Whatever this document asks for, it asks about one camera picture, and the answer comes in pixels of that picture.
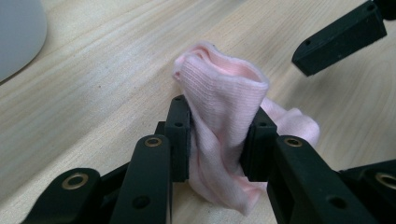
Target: pink sock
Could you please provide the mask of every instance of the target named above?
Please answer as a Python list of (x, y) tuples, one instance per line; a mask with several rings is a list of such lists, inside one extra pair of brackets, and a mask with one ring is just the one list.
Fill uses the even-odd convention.
[(249, 214), (265, 183), (244, 177), (239, 157), (248, 127), (261, 106), (278, 126), (311, 145), (318, 125), (300, 110), (286, 111), (264, 98), (268, 79), (251, 63), (200, 42), (175, 61), (174, 78), (191, 108), (191, 187), (208, 201)]

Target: pink fabric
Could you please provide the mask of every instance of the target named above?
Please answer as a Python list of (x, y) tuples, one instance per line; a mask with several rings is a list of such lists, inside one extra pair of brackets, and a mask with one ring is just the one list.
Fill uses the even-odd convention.
[(251, 63), (200, 42), (175, 61), (174, 78), (192, 113), (191, 187), (208, 201), (248, 215), (265, 190), (250, 183), (239, 164), (248, 126), (259, 106), (279, 134), (318, 141), (318, 125), (300, 110), (286, 111), (265, 98), (268, 79)]

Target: wooden table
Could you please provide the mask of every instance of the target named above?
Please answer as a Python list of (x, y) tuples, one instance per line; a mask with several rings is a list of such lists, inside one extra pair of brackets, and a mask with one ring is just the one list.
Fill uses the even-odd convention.
[[(173, 61), (198, 40), (256, 64), (268, 97), (321, 128), (334, 170), (396, 158), (396, 22), (388, 36), (307, 78), (290, 62), (307, 37), (363, 1), (45, 0), (46, 43), (0, 86), (0, 219), (21, 222), (60, 173), (102, 175), (131, 159), (180, 94)], [(266, 194), (248, 217), (175, 184), (174, 223), (275, 223)]]

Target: white object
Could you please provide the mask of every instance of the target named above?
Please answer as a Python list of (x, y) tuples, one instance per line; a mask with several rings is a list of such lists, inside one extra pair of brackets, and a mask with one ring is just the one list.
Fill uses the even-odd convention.
[(202, 41), (175, 60), (174, 78), (191, 110), (191, 187), (208, 201), (247, 216), (266, 184), (250, 182), (239, 163), (249, 125), (259, 107), (279, 135), (294, 135), (314, 146), (319, 126), (294, 108), (265, 98), (269, 80), (247, 61), (224, 55)]
[(46, 35), (40, 0), (0, 0), (0, 81), (32, 61)]

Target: brass ring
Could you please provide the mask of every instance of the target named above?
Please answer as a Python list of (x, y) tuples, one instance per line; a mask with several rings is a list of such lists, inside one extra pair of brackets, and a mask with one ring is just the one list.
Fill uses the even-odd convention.
[(387, 179), (389, 179), (396, 183), (396, 177), (394, 175), (389, 175), (389, 174), (385, 174), (385, 173), (376, 173), (375, 179), (379, 183), (381, 183), (382, 185), (384, 185), (390, 189), (396, 189), (396, 184), (389, 183), (387, 181)]
[(150, 137), (145, 141), (146, 147), (157, 147), (163, 143), (163, 140), (158, 137)]
[(284, 142), (290, 147), (302, 147), (303, 143), (295, 138), (289, 137), (285, 138)]
[[(79, 181), (76, 184), (70, 184), (70, 180), (74, 178), (81, 178), (81, 181)], [(75, 173), (73, 175), (70, 175), (69, 177), (62, 182), (62, 188), (64, 189), (79, 189), (82, 186), (84, 186), (88, 182), (88, 175), (83, 174), (83, 173)]]

